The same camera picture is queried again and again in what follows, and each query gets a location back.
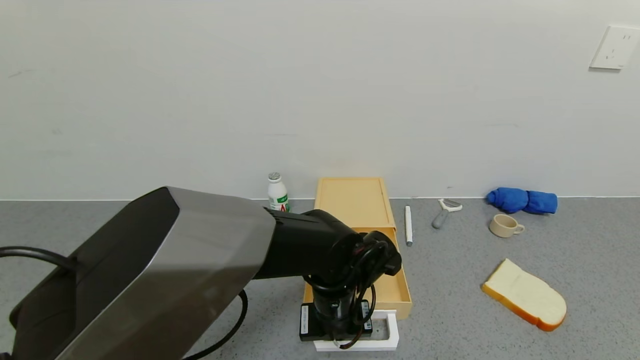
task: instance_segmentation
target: open drawer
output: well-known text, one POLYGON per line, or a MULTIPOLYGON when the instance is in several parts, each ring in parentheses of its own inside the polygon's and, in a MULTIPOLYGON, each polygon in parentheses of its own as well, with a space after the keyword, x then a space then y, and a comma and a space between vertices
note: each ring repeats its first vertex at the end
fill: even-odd
MULTIPOLYGON (((359 233, 373 230, 387 235, 398 247, 396 223, 381 177, 323 177, 318 181, 316 209, 322 209, 359 233)), ((376 281, 376 309, 396 310, 405 319, 413 306, 404 268, 396 276, 382 275, 376 281)), ((371 292, 365 298, 371 301, 371 292)), ((303 302, 313 302, 311 286, 305 284, 303 302)))

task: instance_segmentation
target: beige cup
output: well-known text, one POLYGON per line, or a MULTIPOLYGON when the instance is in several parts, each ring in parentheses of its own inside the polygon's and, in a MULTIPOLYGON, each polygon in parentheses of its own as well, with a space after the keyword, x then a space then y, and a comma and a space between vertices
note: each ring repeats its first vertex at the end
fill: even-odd
POLYGON ((510 238, 511 235, 520 234, 524 231, 524 225, 518 224, 516 219, 509 215, 498 214, 493 217, 489 230, 501 238, 510 238))

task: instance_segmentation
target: white wall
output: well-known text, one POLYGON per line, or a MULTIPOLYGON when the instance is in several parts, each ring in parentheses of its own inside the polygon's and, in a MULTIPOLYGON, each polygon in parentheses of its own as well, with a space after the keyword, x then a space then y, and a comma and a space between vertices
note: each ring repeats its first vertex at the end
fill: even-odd
POLYGON ((640 2, 5 0, 0 198, 640 195, 640 56, 588 71, 610 24, 640 2))

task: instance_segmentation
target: bread crust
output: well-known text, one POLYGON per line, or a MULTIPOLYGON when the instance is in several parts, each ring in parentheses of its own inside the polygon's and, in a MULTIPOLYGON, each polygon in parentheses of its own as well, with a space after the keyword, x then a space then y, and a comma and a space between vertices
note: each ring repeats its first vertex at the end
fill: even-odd
POLYGON ((537 326, 540 330, 543 330, 543 331, 556 330, 560 325, 562 325, 562 323, 564 322, 564 318, 566 318, 566 313, 565 313, 563 318, 562 318, 562 320, 560 320, 559 323, 545 323, 542 320, 540 320, 540 318, 535 317, 532 314, 527 313, 523 309, 520 309, 516 304, 512 303, 506 297, 504 297, 504 296, 500 295, 499 293, 495 292, 493 289, 491 289, 486 284, 482 285, 482 291, 485 294, 487 294, 487 295, 491 296, 492 298, 494 298, 496 301, 500 302, 507 309, 509 309, 512 312, 514 312, 514 314, 516 314, 519 317, 523 318, 527 322, 537 326))

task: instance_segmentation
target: white plastic bottle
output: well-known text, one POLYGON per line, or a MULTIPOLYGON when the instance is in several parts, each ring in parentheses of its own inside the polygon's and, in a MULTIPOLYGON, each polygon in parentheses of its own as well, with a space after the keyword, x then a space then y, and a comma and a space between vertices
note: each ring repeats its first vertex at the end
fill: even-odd
POLYGON ((287 196, 287 188, 282 183, 282 176, 279 172, 269 174, 269 207, 272 210, 290 212, 289 197, 287 196))

